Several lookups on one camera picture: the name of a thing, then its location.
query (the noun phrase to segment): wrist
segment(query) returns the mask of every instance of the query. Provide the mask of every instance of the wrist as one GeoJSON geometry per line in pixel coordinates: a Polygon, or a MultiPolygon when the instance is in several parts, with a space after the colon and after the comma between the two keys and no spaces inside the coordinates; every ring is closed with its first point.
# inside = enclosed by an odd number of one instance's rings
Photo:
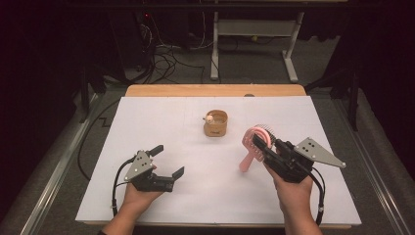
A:
{"type": "Polygon", "coordinates": [[[133,207],[127,205],[122,205],[118,211],[118,214],[123,219],[135,222],[143,212],[140,210],[135,210],[133,207]]]}

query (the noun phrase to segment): cable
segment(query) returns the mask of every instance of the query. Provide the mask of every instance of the cable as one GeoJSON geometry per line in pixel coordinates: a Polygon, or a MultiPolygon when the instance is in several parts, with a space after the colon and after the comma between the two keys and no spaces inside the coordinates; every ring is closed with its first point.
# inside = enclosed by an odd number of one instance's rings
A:
{"type": "Polygon", "coordinates": [[[112,209],[113,209],[113,215],[116,216],[116,214],[118,213],[118,208],[116,207],[116,197],[115,197],[115,190],[116,187],[120,184],[118,184],[118,178],[119,175],[121,174],[121,171],[123,168],[125,168],[126,165],[132,164],[134,162],[135,156],[132,157],[131,159],[127,160],[125,163],[123,163],[118,171],[116,172],[116,176],[115,176],[115,180],[114,180],[114,187],[113,187],[113,199],[112,199],[112,209]]]}
{"type": "Polygon", "coordinates": [[[80,153],[81,153],[81,151],[82,151],[82,148],[83,148],[83,145],[84,145],[84,143],[85,143],[85,140],[86,140],[86,137],[88,136],[88,134],[89,134],[89,131],[92,129],[92,126],[95,124],[95,122],[101,117],[101,115],[106,111],[106,110],[108,110],[111,106],[113,106],[114,104],[116,104],[116,103],[118,103],[119,102],[119,100],[120,99],[118,99],[118,100],[116,100],[116,101],[114,101],[114,102],[112,102],[112,103],[110,103],[105,109],[103,109],[98,115],[97,115],[97,117],[91,122],[91,124],[88,126],[88,129],[86,130],[86,132],[85,132],[85,134],[83,135],[83,137],[82,137],[82,141],[81,141],[81,143],[80,143],[80,146],[79,146],[79,150],[78,150],[78,154],[77,154],[77,158],[76,158],[76,160],[77,160],[77,165],[78,165],[78,168],[79,168],[79,170],[80,170],[80,172],[82,173],[82,175],[88,180],[88,181],[90,181],[91,180],[91,178],[85,173],[85,171],[83,170],[83,168],[82,168],[82,165],[80,164],[80,153]]]}
{"type": "Polygon", "coordinates": [[[320,225],[321,220],[323,218],[323,213],[324,213],[324,197],[325,197],[325,194],[326,194],[325,189],[323,190],[323,187],[321,186],[320,182],[317,180],[317,178],[315,178],[315,176],[311,173],[311,171],[309,171],[307,168],[305,168],[299,162],[296,162],[296,165],[299,168],[301,168],[303,171],[305,171],[311,177],[311,179],[317,185],[318,190],[320,191],[319,202],[318,202],[318,213],[317,213],[317,217],[315,218],[315,222],[317,223],[317,225],[320,225]]]}

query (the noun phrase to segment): metal bracket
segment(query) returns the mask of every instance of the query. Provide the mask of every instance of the metal bracket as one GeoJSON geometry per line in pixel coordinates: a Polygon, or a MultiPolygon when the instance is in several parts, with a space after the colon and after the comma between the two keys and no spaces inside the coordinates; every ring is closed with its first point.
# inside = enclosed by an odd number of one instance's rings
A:
{"type": "Polygon", "coordinates": [[[333,154],[315,142],[311,137],[301,141],[296,148],[294,148],[294,151],[314,162],[332,165],[339,168],[346,167],[346,163],[340,161],[333,154]]]}
{"type": "Polygon", "coordinates": [[[147,170],[152,170],[153,165],[152,161],[147,156],[146,152],[140,150],[137,152],[137,155],[135,156],[135,160],[132,163],[130,169],[125,174],[124,181],[129,181],[130,179],[146,172],[147,170]]]}

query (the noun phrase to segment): gray carpet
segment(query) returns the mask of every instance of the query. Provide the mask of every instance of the gray carpet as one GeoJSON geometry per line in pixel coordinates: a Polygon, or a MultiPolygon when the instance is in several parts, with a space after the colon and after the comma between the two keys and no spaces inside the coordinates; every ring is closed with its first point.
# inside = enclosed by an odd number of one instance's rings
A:
{"type": "MultiPolygon", "coordinates": [[[[174,72],[167,79],[157,83],[290,83],[285,71],[280,51],[285,49],[288,41],[286,39],[275,39],[268,44],[252,44],[239,41],[238,47],[231,39],[223,39],[219,44],[222,49],[219,56],[219,69],[221,79],[211,81],[210,72],[210,50],[175,49],[174,58],[168,53],[171,61],[177,60],[174,72]]],[[[324,72],[330,56],[336,46],[337,40],[318,42],[299,41],[293,54],[293,61],[300,79],[300,84],[306,85],[318,79],[324,72]]],[[[159,49],[159,53],[167,52],[167,49],[159,49]]],[[[162,77],[163,68],[167,68],[169,62],[162,57],[157,58],[158,72],[155,72],[151,81],[162,77]]],[[[135,70],[126,70],[129,77],[137,74],[135,70]]],[[[93,112],[97,117],[109,104],[113,103],[125,93],[126,87],[108,85],[105,95],[97,99],[96,110],[93,112]]],[[[403,165],[396,157],[391,144],[385,136],[382,127],[370,110],[370,106],[359,94],[359,108],[357,125],[358,132],[350,132],[342,112],[346,101],[332,100],[328,95],[329,89],[315,89],[309,93],[312,97],[317,113],[320,116],[332,149],[340,159],[347,163],[342,170],[349,191],[354,199],[362,225],[352,227],[348,230],[327,229],[325,234],[396,234],[396,227],[392,219],[384,209],[380,201],[380,195],[376,190],[376,182],[361,156],[362,150],[355,143],[355,135],[364,143],[365,153],[375,158],[374,165],[379,175],[395,198],[396,205],[404,220],[414,221],[415,212],[415,189],[413,180],[410,179],[403,165]]],[[[91,126],[85,136],[82,151],[80,152],[80,164],[86,175],[91,175],[95,163],[100,155],[109,131],[109,123],[115,115],[116,104],[103,112],[99,119],[91,126]]],[[[20,234],[25,222],[36,205],[50,175],[55,169],[60,156],[68,148],[69,143],[75,136],[79,127],[78,121],[82,115],[78,111],[71,123],[56,140],[39,167],[27,181],[21,194],[16,199],[13,209],[0,226],[0,234],[20,234]]],[[[48,212],[39,222],[37,234],[96,234],[101,225],[86,225],[74,221],[82,196],[86,190],[88,181],[82,175],[77,165],[77,151],[70,163],[69,171],[62,182],[59,192],[54,198],[53,204],[48,212]]],[[[414,225],[409,224],[411,231],[414,225]]],[[[278,229],[254,229],[254,228],[174,228],[174,227],[139,227],[140,234],[283,234],[278,229]]]]}

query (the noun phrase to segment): table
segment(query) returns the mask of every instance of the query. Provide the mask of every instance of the table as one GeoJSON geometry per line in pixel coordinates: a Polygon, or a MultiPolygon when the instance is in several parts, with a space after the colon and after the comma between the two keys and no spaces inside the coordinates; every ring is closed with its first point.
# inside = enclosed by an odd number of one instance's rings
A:
{"type": "MultiPolygon", "coordinates": [[[[276,192],[264,167],[253,163],[247,173],[238,169],[246,154],[241,144],[246,126],[259,120],[277,125],[278,136],[293,143],[299,143],[306,130],[330,150],[312,101],[299,85],[130,86],[118,106],[76,220],[109,221],[112,218],[111,191],[118,167],[131,158],[139,150],[137,148],[150,150],[164,144],[164,151],[155,156],[157,174],[172,174],[183,165],[185,174],[176,182],[171,194],[157,199],[140,217],[140,224],[283,226],[276,192]],[[212,108],[228,113],[228,131],[224,137],[203,135],[202,117],[212,108]],[[269,115],[253,115],[264,112],[269,115]]],[[[315,164],[315,167],[323,175],[330,175],[325,178],[331,190],[326,195],[322,226],[345,228],[360,224],[340,170],[322,164],[315,164]]],[[[311,196],[315,202],[313,214],[317,209],[317,191],[314,187],[311,196]]],[[[122,196],[120,187],[116,192],[119,204],[122,196]]]]}
{"type": "MultiPolygon", "coordinates": [[[[346,2],[347,0],[291,0],[288,2],[346,2]]],[[[281,0],[259,0],[245,2],[282,2],[281,0]]],[[[296,70],[294,69],[291,56],[299,35],[304,12],[298,12],[297,18],[291,21],[264,21],[264,20],[220,20],[218,12],[214,13],[213,19],[213,46],[211,54],[210,79],[219,79],[219,52],[217,40],[219,35],[246,35],[246,36],[280,36],[290,37],[290,44],[287,50],[281,52],[288,76],[292,83],[299,82],[296,70]]]]}

